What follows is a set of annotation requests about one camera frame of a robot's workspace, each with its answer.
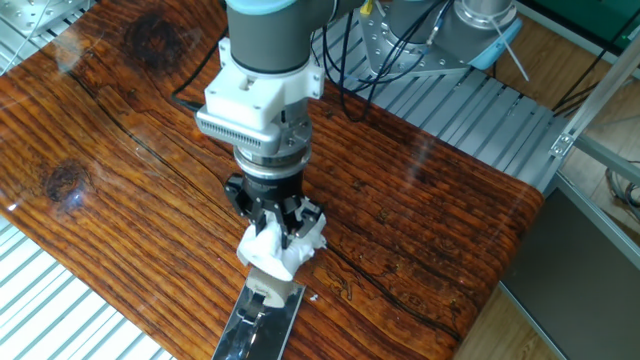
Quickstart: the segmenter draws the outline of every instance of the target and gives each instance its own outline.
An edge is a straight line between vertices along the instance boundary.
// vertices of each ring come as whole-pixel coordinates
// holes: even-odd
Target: wood grain surface
[[[3,214],[180,359],[210,358],[248,272],[231,148],[169,100],[224,19],[215,2],[105,0],[0,78]],[[377,107],[349,122],[334,87],[309,111],[304,186],[329,248],[296,275],[284,358],[451,358],[542,196]]]

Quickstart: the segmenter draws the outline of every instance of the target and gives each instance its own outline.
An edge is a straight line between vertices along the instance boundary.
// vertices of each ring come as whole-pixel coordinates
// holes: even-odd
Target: black cable
[[[622,25],[620,30],[618,30],[618,32],[609,41],[609,44],[608,44],[609,48],[611,48],[611,46],[620,37],[620,35],[622,35],[622,33],[627,29],[627,27],[629,27],[629,25],[631,25],[633,23],[633,21],[636,19],[636,17],[638,17],[638,15],[640,15],[640,8],[638,8],[638,10],[636,10],[636,12],[629,18],[629,20],[627,20],[626,23],[624,23],[624,25]],[[564,105],[564,104],[566,104],[567,102],[570,101],[569,99],[567,99],[567,97],[569,95],[571,95],[571,93],[573,93],[573,91],[578,87],[578,85],[580,85],[580,83],[587,77],[587,75],[596,67],[596,65],[600,62],[600,60],[602,60],[602,58],[607,53],[607,51],[608,51],[608,49],[606,49],[606,48],[602,49],[600,54],[598,54],[598,56],[595,58],[595,60],[593,60],[593,62],[591,63],[591,65],[589,65],[587,70],[585,70],[585,72],[582,73],[580,78],[575,83],[573,83],[571,88],[562,96],[560,101],[558,101],[558,103],[553,107],[553,109],[551,109],[551,111],[558,110],[562,105]]]
[[[198,111],[201,107],[204,106],[204,104],[199,103],[197,101],[180,99],[180,98],[178,98],[178,94],[180,94],[182,91],[184,91],[184,89],[186,89],[187,86],[191,85],[193,80],[195,80],[196,77],[198,77],[198,75],[200,74],[202,69],[205,67],[205,65],[207,65],[207,62],[209,62],[209,59],[211,59],[213,54],[218,49],[218,43],[222,39],[224,39],[225,36],[227,36],[228,32],[229,32],[229,27],[227,26],[227,27],[224,28],[224,30],[222,31],[222,34],[220,34],[220,36],[218,37],[218,40],[216,40],[215,44],[213,44],[213,46],[211,47],[209,52],[205,55],[205,57],[202,60],[202,62],[200,62],[200,64],[196,68],[196,70],[189,76],[189,78],[187,78],[187,80],[182,85],[180,85],[177,89],[175,89],[171,93],[171,100],[173,100],[176,104],[182,105],[182,106],[186,107],[187,109],[189,109],[189,110],[191,110],[193,112]]]
[[[313,30],[311,33],[311,53],[313,54],[313,58],[316,60],[316,66],[320,66],[320,60],[318,59],[318,54],[316,54],[316,50],[313,48],[313,38],[316,37],[316,31]]]
[[[428,15],[432,10],[433,10],[433,9],[429,9],[429,10],[427,10],[427,13],[426,13],[426,14]],[[415,27],[415,28],[409,28],[409,29],[411,29],[412,31],[411,31],[411,34],[408,36],[408,38],[411,38],[411,36],[413,36],[413,34],[415,34],[415,33],[417,32],[418,28],[422,25],[422,22],[424,22],[424,20],[422,20],[422,21],[420,22],[420,25],[418,25],[417,27]],[[348,31],[347,31],[347,30],[345,30],[345,34],[346,34],[346,33],[348,33],[348,32],[350,32],[351,25],[350,25],[350,24],[347,24],[347,27],[349,28],[349,30],[348,30]],[[332,66],[335,70],[337,70],[338,72],[340,72],[340,71],[342,71],[342,68],[336,65],[336,63],[334,62],[333,58],[331,57],[331,54],[330,54],[330,53],[328,53],[328,46],[327,46],[327,43],[326,43],[326,32],[327,32],[327,27],[325,26],[325,27],[323,27],[323,52],[326,52],[326,58],[329,60],[329,63],[331,64],[331,66]],[[399,49],[397,49],[397,52],[396,52],[396,54],[394,55],[394,58],[393,58],[393,59],[392,59],[392,61],[389,63],[389,65],[386,67],[386,69],[385,69],[385,71],[383,72],[383,74],[382,74],[381,78],[383,78],[383,77],[385,77],[386,75],[388,75],[388,74],[389,74],[389,72],[391,71],[391,68],[392,68],[393,64],[395,64],[395,62],[398,60],[398,58],[400,57],[400,55],[401,55],[401,54],[402,54],[402,52],[404,51],[404,48],[407,46],[407,42],[406,42],[406,41],[403,41],[403,40],[405,40],[405,39],[402,39],[402,38],[398,39],[398,42],[396,43],[396,46],[394,46],[394,49],[397,47],[398,43],[401,43],[402,45],[401,45],[401,47],[400,47]],[[416,66],[418,66],[418,64],[420,63],[420,61],[422,61],[422,59],[424,58],[424,55],[425,55],[424,53],[423,53],[423,54],[421,54],[420,58],[419,58],[418,60],[416,60],[416,61],[415,61],[415,62],[414,62],[414,63],[413,63],[413,64],[412,64],[412,65],[411,65],[407,70],[403,71],[402,73],[400,73],[400,74],[396,75],[395,77],[393,77],[393,78],[391,78],[391,79],[385,79],[385,80],[377,80],[377,81],[375,81],[375,80],[369,80],[368,78],[367,78],[367,79],[360,79],[360,78],[358,78],[358,77],[350,77],[350,76],[347,76],[347,78],[351,78],[352,80],[355,80],[355,81],[357,81],[357,82],[359,82],[359,83],[362,83],[362,84],[369,84],[369,85],[373,85],[373,84],[387,84],[387,83],[390,83],[390,82],[393,82],[393,81],[395,81],[395,80],[398,80],[398,79],[402,78],[403,76],[405,76],[405,75],[407,75],[409,72],[411,72],[413,69],[415,69],[415,67],[416,67]],[[329,81],[331,81],[334,85],[339,86],[339,85],[338,85],[338,84],[337,84],[337,83],[332,79],[332,77],[330,76],[330,74],[328,75],[328,78],[329,78]],[[369,86],[362,86],[362,87],[359,87],[359,88],[356,88],[356,89],[353,89],[353,90],[349,90],[349,89],[345,89],[345,90],[346,90],[347,92],[357,93],[357,92],[359,92],[359,91],[362,91],[362,90],[364,90],[364,89],[367,89],[368,87],[369,87]]]
[[[431,13],[431,11],[433,11],[433,9],[435,9],[438,5],[440,5],[442,3],[442,1],[439,1],[435,4],[433,4],[431,7],[429,7],[422,15],[420,15],[414,22],[413,24],[411,24],[411,26],[409,26],[409,28],[404,32],[404,34],[402,34],[402,36],[398,39],[398,41],[396,41],[396,43],[393,45],[393,48],[391,49],[391,51],[389,51],[389,53],[387,54],[386,58],[384,59],[384,61],[382,62],[382,65],[380,66],[380,71],[378,72],[378,74],[376,75],[375,79],[371,82],[371,92],[369,93],[369,96],[367,97],[367,102],[365,103],[364,106],[364,110],[362,111],[362,115],[359,118],[354,118],[353,116],[351,116],[351,114],[349,113],[349,111],[347,110],[346,104],[344,102],[344,92],[345,89],[343,87],[340,87],[340,102],[342,105],[342,110],[344,111],[345,115],[349,118],[350,121],[352,122],[360,122],[364,119],[366,119],[367,117],[367,113],[369,112],[369,108],[371,107],[371,102],[373,100],[373,95],[376,91],[376,86],[379,85],[380,82],[380,78],[386,74],[389,73],[389,71],[391,70],[394,62],[400,57],[400,54],[402,53],[402,51],[404,51],[404,48],[407,46],[407,41],[408,39],[410,39],[413,34],[415,34],[418,29],[420,28],[420,26],[422,26],[422,23],[424,23],[424,21],[427,19],[427,17],[429,16],[429,14]],[[349,17],[347,18],[347,29],[351,29],[351,18]],[[348,38],[348,31],[345,31],[345,38],[344,38],[344,42],[342,44],[342,63],[343,66],[340,69],[341,71],[341,78],[344,80],[344,65],[346,64],[346,49],[347,49],[347,44],[349,41]],[[391,61],[391,63],[389,63],[389,60],[391,59],[391,56],[394,55],[394,59],[393,61]]]

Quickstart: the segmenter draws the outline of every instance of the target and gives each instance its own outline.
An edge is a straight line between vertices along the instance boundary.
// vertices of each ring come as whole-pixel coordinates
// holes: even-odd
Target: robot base
[[[390,6],[393,6],[393,4],[384,5],[385,11],[388,11]],[[393,44],[395,44],[397,38],[389,30],[384,17],[377,7],[373,7],[371,14],[359,13],[359,16],[362,38],[367,49],[367,60],[369,61],[371,72],[377,75],[387,54],[393,49]],[[426,45],[413,45],[416,49],[410,52],[407,51],[410,46],[405,49],[393,64],[387,76],[399,75],[405,72],[420,59],[421,50],[417,47],[426,47]],[[469,69],[467,64],[461,63],[459,59],[439,49],[437,45],[433,45],[418,65],[408,74],[416,76],[447,75],[463,73],[467,69]]]

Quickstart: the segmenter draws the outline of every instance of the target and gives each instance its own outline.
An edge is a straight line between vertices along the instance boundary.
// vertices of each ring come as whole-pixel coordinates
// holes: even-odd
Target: dark wood knot
[[[184,43],[174,26],[156,14],[134,21],[124,41],[129,55],[154,70],[172,68],[184,53]]]
[[[77,190],[82,191],[87,179],[87,171],[75,160],[68,160],[56,167],[47,178],[44,188],[47,197],[62,202]]]

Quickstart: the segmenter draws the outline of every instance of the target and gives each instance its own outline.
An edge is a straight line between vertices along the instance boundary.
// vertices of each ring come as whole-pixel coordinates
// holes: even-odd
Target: black wire
[[[311,33],[311,53],[313,54],[313,58],[316,60],[316,65],[320,66],[320,60],[318,59],[318,54],[316,54],[316,50],[313,48],[313,38],[316,37],[316,31],[313,30]]]
[[[176,104],[182,105],[193,112],[198,111],[201,107],[204,106],[204,104],[199,103],[197,101],[180,99],[178,98],[178,94],[184,91],[184,89],[186,89],[187,86],[191,85],[193,80],[195,80],[196,77],[198,77],[202,69],[205,67],[205,65],[207,65],[207,62],[209,62],[209,59],[211,59],[213,54],[218,49],[218,43],[220,42],[220,40],[224,39],[225,36],[227,36],[228,32],[229,32],[229,27],[227,26],[224,28],[224,30],[222,31],[222,34],[220,34],[220,36],[218,37],[218,40],[216,40],[215,44],[213,44],[209,52],[204,56],[204,59],[202,59],[202,62],[200,62],[196,70],[189,76],[189,78],[182,85],[180,85],[177,89],[175,89],[171,93],[171,100],[173,100]]]
[[[347,48],[348,48],[348,42],[349,42],[349,33],[351,31],[351,21],[353,18],[353,15],[349,16],[347,18],[347,28],[345,30],[345,37],[342,43],[342,66],[339,68],[340,70],[340,82],[338,84],[339,88],[340,88],[340,103],[342,105],[342,110],[345,113],[345,115],[349,118],[350,121],[352,122],[360,122],[364,119],[366,119],[367,117],[367,113],[369,111],[369,108],[371,107],[371,102],[373,100],[373,95],[375,94],[375,90],[376,90],[376,86],[378,86],[379,84],[382,84],[383,82],[380,80],[381,77],[386,76],[389,71],[391,70],[391,68],[393,67],[393,64],[398,60],[398,58],[400,57],[400,55],[402,54],[402,52],[404,51],[405,47],[407,46],[407,41],[410,39],[413,34],[415,34],[418,29],[420,28],[420,26],[422,26],[422,23],[424,23],[424,21],[427,19],[427,17],[429,16],[429,14],[431,13],[431,11],[433,11],[433,9],[435,9],[438,5],[440,5],[442,3],[442,1],[439,1],[435,4],[433,4],[431,7],[429,7],[422,15],[420,15],[420,17],[418,17],[413,24],[411,24],[411,26],[409,26],[409,28],[407,28],[407,30],[404,32],[404,34],[402,34],[402,36],[398,39],[398,41],[396,41],[396,43],[393,45],[393,48],[391,49],[391,51],[389,51],[389,53],[387,54],[386,58],[384,59],[384,61],[382,62],[382,65],[380,66],[380,71],[378,71],[378,73],[376,74],[376,77],[374,78],[374,80],[367,80],[366,85],[362,86],[361,88],[366,88],[367,86],[371,86],[371,92],[369,93],[369,96],[367,97],[367,101],[365,103],[364,109],[362,111],[362,115],[359,118],[355,118],[353,116],[351,116],[349,110],[346,107],[345,101],[344,101],[344,94],[345,93],[354,93],[355,91],[353,90],[349,90],[349,89],[345,89],[344,88],[344,72],[345,72],[345,66],[346,66],[346,55],[347,55]],[[326,44],[326,28],[323,28],[323,59],[325,54],[327,54],[328,49],[327,49],[327,44]],[[420,59],[418,61],[416,61],[409,69],[405,70],[402,74],[400,74],[399,76],[396,76],[393,80],[397,80],[400,77],[406,75],[407,73],[409,73],[409,71],[411,71],[413,68],[415,68],[415,66],[417,66],[419,64],[419,62],[421,61],[422,56],[420,57]],[[333,79],[331,78],[330,74],[329,74],[329,70],[327,68],[327,63],[325,61],[325,71],[327,72],[327,76],[329,77],[329,80],[334,82]]]
[[[611,47],[613,46],[613,44],[615,43],[615,41],[620,37],[620,35],[622,35],[622,33],[624,33],[624,31],[627,29],[627,27],[629,27],[629,25],[631,25],[633,23],[633,21],[636,19],[636,17],[638,17],[638,15],[640,15],[640,8],[638,8],[638,10],[636,10],[636,12],[633,14],[633,16],[631,16],[629,18],[629,20],[627,20],[627,22],[622,25],[622,27],[620,28],[620,30],[618,30],[618,32],[613,36],[613,38],[609,41],[609,43],[607,44],[608,48],[611,49]],[[585,70],[582,75],[580,76],[580,78],[573,83],[573,85],[571,86],[571,88],[562,96],[562,98],[560,99],[560,101],[558,101],[558,103],[551,109],[551,111],[556,111],[558,110],[562,105],[568,103],[569,101],[571,101],[570,99],[567,99],[567,97],[569,95],[571,95],[571,93],[573,93],[573,91],[578,87],[578,85],[580,85],[580,83],[587,77],[587,75],[596,67],[596,65],[600,62],[600,60],[602,60],[602,57],[604,57],[604,55],[607,53],[607,51],[609,50],[607,48],[603,48],[602,51],[600,52],[600,54],[598,54],[598,56],[595,58],[595,60],[593,60],[593,62],[591,63],[591,65],[589,65],[589,67],[587,68],[587,70]]]

